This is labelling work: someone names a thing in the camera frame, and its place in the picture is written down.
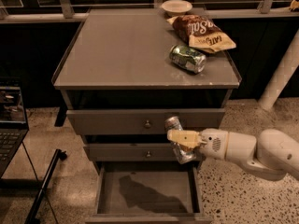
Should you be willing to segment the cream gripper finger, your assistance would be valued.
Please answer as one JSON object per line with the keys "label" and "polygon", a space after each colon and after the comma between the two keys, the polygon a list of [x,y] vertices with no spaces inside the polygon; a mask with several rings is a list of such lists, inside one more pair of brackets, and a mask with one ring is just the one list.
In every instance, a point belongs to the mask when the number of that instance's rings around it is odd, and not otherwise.
{"label": "cream gripper finger", "polygon": [[206,144],[206,140],[196,131],[169,130],[167,139],[187,148],[196,148]]}

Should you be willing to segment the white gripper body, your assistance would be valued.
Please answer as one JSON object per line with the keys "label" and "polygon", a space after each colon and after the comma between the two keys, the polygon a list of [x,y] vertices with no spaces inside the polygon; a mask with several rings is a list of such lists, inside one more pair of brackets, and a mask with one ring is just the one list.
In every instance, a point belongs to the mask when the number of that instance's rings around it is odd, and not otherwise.
{"label": "white gripper body", "polygon": [[229,133],[218,129],[205,129],[200,132],[203,143],[199,151],[207,158],[224,160]]}

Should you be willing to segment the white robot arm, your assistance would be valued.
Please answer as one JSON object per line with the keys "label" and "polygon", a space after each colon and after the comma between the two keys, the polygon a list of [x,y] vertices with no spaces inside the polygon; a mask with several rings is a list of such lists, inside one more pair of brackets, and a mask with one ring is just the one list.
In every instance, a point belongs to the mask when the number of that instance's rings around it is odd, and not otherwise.
{"label": "white robot arm", "polygon": [[234,163],[265,180],[279,181],[286,174],[299,179],[299,143],[279,130],[264,130],[258,138],[219,129],[169,130],[167,139],[183,150]]}

